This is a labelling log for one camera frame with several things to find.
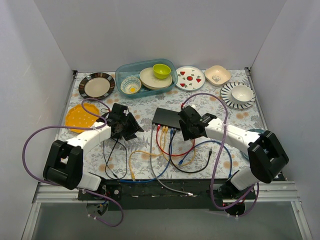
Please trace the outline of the black network switch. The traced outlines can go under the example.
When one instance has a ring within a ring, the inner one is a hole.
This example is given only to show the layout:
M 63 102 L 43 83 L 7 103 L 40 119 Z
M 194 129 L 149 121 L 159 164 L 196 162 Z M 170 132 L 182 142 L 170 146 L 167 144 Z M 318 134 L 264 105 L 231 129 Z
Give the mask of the black network switch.
M 152 119 L 152 123 L 180 131 L 180 120 L 181 118 L 177 111 L 157 107 Z

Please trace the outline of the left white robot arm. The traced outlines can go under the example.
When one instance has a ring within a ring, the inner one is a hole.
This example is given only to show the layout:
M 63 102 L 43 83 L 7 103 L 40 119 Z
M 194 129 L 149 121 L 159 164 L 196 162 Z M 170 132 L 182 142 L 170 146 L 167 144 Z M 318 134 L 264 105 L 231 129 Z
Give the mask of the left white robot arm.
M 101 184 L 100 176 L 84 172 L 84 157 L 105 140 L 123 138 L 128 141 L 144 130 L 129 108 L 118 103 L 97 119 L 91 128 L 66 141 L 56 140 L 52 143 L 43 177 L 69 190 L 88 189 L 95 200 L 101 200 L 106 196 L 106 187 Z

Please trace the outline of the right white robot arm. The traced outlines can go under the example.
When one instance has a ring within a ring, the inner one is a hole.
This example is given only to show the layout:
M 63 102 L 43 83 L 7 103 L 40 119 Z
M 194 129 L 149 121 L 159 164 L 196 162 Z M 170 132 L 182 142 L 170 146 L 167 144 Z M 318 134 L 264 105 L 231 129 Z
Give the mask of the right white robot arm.
M 213 114 L 200 115 L 191 106 L 183 108 L 178 115 L 184 140 L 206 137 L 226 143 L 248 156 L 249 166 L 213 189 L 216 197 L 237 199 L 258 182 L 269 184 L 289 162 L 280 141 L 269 130 L 263 133 L 244 130 L 224 123 Z

